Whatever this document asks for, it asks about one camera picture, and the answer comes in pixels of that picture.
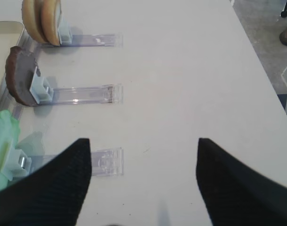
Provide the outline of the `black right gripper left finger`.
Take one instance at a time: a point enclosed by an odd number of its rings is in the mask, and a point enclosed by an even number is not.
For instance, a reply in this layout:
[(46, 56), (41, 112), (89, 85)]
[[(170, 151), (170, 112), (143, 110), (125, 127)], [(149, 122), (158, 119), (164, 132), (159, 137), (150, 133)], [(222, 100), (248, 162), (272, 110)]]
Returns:
[[(80, 138), (73, 144), (88, 147)], [(91, 180), (91, 167), (73, 161), (64, 169), (51, 164), (0, 191), (0, 226), (74, 226)]]

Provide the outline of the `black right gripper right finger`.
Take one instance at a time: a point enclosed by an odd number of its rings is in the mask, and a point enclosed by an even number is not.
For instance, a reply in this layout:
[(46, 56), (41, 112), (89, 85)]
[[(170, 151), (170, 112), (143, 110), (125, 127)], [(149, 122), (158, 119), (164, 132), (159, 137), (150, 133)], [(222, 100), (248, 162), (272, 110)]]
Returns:
[(196, 180), (212, 225), (287, 226), (287, 187), (200, 138)]

